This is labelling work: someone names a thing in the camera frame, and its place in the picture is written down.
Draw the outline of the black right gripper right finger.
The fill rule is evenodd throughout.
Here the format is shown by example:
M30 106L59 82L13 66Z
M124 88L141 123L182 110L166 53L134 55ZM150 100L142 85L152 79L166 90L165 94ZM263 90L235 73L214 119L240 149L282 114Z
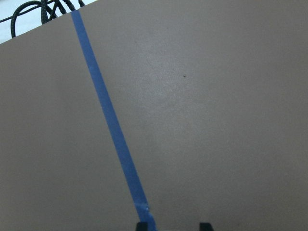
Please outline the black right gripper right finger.
M214 231L211 223L208 222L200 222L199 223L199 231Z

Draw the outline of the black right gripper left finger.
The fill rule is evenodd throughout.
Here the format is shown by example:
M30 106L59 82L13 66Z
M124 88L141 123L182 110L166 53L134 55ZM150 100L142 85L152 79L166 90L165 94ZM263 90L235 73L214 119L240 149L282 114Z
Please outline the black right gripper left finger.
M138 222L136 224L136 231L148 231L148 223L147 222Z

